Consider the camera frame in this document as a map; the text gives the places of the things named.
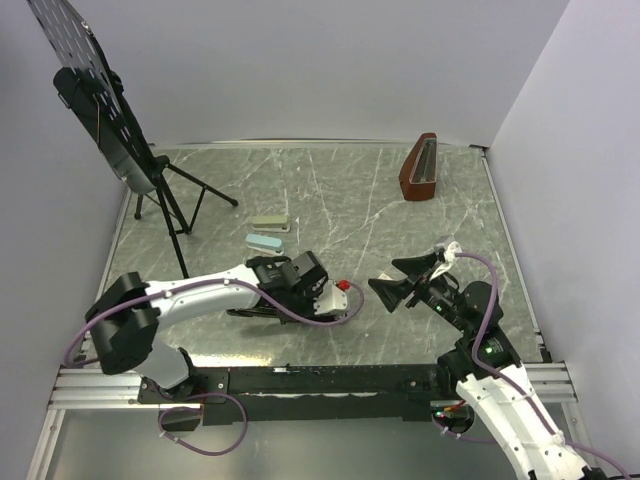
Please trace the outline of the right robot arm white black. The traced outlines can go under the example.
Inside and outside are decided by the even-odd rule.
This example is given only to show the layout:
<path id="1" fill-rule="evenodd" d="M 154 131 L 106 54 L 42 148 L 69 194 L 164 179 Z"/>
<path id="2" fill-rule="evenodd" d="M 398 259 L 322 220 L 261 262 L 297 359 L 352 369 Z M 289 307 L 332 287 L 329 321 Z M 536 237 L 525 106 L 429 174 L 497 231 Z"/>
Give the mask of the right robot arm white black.
<path id="1" fill-rule="evenodd" d="M 370 288 L 388 312 L 418 304 L 456 328 L 453 350 L 437 361 L 438 390 L 460 397 L 483 422 L 519 479 L 603 479 L 605 472 L 569 444 L 544 407 L 528 372 L 499 326 L 503 311 L 495 281 L 460 287 L 449 272 L 461 253 L 436 250 L 395 259 L 402 280 L 375 278 Z"/>

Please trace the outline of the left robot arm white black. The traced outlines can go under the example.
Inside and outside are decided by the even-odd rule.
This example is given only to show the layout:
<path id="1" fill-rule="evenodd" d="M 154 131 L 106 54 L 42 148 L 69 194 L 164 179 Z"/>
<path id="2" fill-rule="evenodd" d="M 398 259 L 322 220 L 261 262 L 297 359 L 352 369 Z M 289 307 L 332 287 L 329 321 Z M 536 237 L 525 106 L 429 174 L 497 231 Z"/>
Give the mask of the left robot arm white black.
<path id="1" fill-rule="evenodd" d="M 349 308 L 344 292 L 317 256 L 257 256 L 198 277 L 145 281 L 121 275 L 85 315 L 95 362 L 105 375 L 133 370 L 153 380 L 177 402 L 192 398 L 197 372 L 185 349 L 171 347 L 160 332 L 211 313 L 277 317 L 324 326 Z"/>

